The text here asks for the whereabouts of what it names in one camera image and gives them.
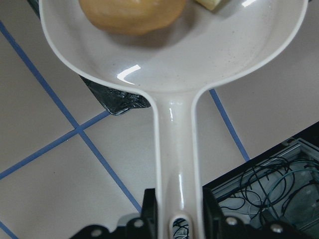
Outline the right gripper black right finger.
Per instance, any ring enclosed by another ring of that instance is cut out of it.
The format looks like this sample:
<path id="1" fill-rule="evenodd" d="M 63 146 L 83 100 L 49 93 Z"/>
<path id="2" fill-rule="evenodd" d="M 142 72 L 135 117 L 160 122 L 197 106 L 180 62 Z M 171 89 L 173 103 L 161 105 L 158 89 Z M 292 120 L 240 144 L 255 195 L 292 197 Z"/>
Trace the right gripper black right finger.
<path id="1" fill-rule="evenodd" d="M 222 236 L 223 214 L 211 189 L 203 188 L 203 220 L 206 237 Z"/>

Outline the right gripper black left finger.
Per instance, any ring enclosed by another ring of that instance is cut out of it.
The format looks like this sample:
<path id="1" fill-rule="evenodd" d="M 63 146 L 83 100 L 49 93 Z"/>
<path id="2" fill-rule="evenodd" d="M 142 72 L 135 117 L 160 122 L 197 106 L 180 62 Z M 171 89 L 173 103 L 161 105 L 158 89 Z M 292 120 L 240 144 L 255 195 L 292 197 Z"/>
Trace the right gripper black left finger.
<path id="1" fill-rule="evenodd" d="M 143 221 L 143 234 L 145 234 L 146 237 L 157 237 L 158 203 L 155 188 L 145 189 L 140 218 Z"/>

